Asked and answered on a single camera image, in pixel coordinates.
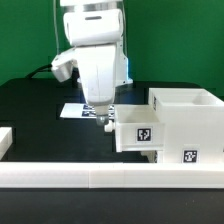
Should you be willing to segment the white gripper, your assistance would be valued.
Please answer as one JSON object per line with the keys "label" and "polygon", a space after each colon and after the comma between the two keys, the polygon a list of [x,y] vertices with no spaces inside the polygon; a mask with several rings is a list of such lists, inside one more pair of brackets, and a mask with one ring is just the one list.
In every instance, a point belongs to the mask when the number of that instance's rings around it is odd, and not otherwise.
{"label": "white gripper", "polygon": [[107,106],[114,101],[116,46],[97,45],[75,50],[81,84],[86,102],[96,107],[99,126],[109,123]]}

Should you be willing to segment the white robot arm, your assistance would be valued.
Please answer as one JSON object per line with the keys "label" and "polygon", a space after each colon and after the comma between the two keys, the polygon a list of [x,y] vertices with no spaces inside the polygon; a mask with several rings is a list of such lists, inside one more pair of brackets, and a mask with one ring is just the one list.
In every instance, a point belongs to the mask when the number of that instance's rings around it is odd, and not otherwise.
{"label": "white robot arm", "polygon": [[109,122],[109,106],[118,86],[129,84],[126,21],[123,0],[60,0],[66,38],[74,52],[70,62],[79,71],[96,122]]}

